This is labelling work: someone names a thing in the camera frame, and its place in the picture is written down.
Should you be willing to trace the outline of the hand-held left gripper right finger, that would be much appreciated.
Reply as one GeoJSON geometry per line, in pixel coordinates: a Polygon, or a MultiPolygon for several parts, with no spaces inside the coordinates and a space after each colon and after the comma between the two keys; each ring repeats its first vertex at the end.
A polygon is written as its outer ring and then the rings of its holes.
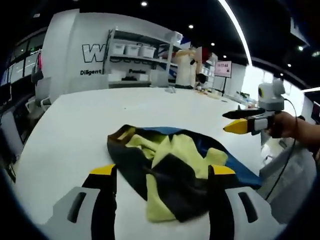
{"type": "Polygon", "coordinates": [[[232,169],[210,165],[207,186],[211,240],[273,240],[286,227],[254,189],[239,185],[232,169]]]}

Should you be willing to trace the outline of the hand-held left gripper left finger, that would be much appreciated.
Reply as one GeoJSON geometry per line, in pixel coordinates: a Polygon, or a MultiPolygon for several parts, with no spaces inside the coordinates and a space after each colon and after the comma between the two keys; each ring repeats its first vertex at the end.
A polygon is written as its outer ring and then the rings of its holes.
{"type": "Polygon", "coordinates": [[[41,230],[50,240],[114,240],[116,194],[116,165],[95,168],[53,205],[41,230]]]}

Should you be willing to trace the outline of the person's right hand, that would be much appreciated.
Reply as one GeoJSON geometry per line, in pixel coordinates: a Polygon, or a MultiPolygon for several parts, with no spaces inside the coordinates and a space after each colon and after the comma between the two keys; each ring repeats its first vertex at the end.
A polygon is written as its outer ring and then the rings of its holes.
{"type": "Polygon", "coordinates": [[[272,138],[295,138],[298,118],[282,111],[274,115],[273,124],[265,132],[272,138]]]}

